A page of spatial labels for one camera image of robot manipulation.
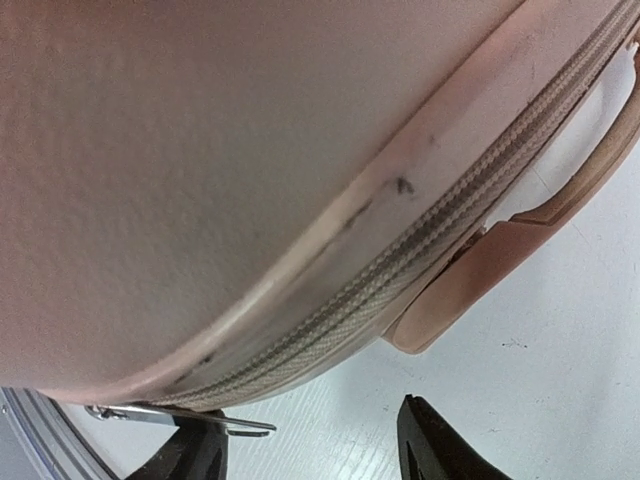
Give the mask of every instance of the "zipper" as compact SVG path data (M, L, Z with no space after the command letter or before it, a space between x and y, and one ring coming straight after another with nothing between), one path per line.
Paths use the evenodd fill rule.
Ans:
M294 380L353 338L491 210L587 93L639 17L637 0L621 1L458 182L294 331L210 385L152 403L200 410L246 402Z

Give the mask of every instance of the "white surface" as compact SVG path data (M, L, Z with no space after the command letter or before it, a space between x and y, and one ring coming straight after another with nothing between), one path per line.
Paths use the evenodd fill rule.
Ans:
M575 171L629 88L621 65L496 216L534 206ZM640 147L570 225L425 354L380 341L288 394L227 409L279 427L268 439L231 439L229 479L397 479L395 421L407 393L425 397L516 480L637 478L639 184ZM100 429L93 441L122 473L142 463L141 442L161 443L143 427L81 423Z

